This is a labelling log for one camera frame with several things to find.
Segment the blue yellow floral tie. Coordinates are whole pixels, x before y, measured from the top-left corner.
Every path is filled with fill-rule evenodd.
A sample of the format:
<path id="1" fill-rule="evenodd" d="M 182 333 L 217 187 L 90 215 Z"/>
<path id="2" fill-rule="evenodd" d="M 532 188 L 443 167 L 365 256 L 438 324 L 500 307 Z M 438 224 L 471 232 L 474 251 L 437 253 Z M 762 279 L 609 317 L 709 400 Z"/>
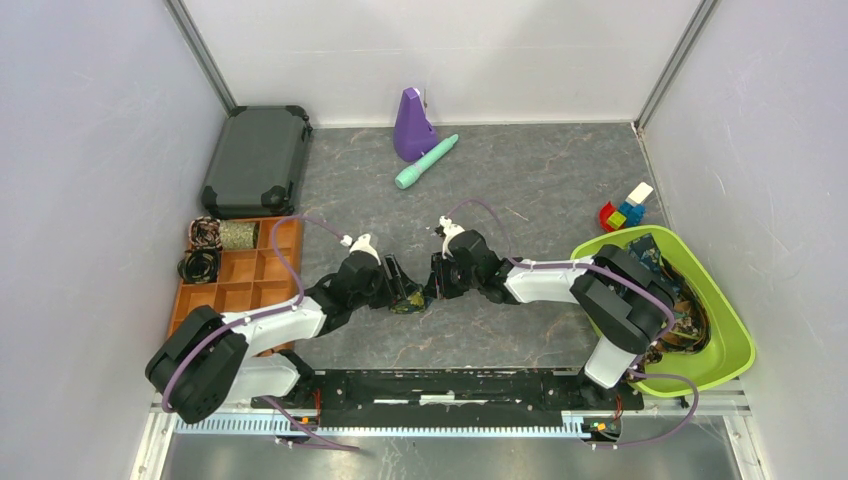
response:
<path id="1" fill-rule="evenodd" d="M 433 298 L 426 295 L 423 290 L 417 290 L 409 296 L 394 301 L 389 309 L 394 314 L 415 314 L 425 312 Z"/>

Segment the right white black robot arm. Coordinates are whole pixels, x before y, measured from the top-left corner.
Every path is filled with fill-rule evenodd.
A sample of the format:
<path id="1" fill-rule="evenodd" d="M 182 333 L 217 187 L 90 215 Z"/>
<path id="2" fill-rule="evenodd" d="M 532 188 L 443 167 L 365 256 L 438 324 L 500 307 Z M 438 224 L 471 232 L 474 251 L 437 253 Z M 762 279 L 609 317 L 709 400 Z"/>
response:
<path id="1" fill-rule="evenodd" d="M 600 333 L 577 382 L 580 400 L 591 408 L 617 396 L 619 381 L 674 319 L 673 290 L 612 244 L 577 260 L 534 261 L 499 256 L 476 230 L 448 234 L 431 257 L 424 292 L 447 300 L 471 290 L 494 304 L 580 306 Z"/>

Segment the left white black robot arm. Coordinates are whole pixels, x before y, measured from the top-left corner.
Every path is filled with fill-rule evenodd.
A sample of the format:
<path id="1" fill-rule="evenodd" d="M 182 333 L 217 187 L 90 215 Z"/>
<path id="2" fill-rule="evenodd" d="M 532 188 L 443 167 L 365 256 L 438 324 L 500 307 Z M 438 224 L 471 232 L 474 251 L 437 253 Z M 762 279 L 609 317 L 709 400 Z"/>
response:
<path id="1" fill-rule="evenodd" d="M 149 360 L 145 376 L 161 394 L 163 409 L 189 424 L 225 403 L 262 395 L 302 407 L 314 394 L 307 366 L 265 351 L 331 333 L 362 307 L 409 312 L 425 305 L 423 291 L 394 256 L 353 252 L 337 272 L 292 300 L 245 312 L 195 308 Z"/>

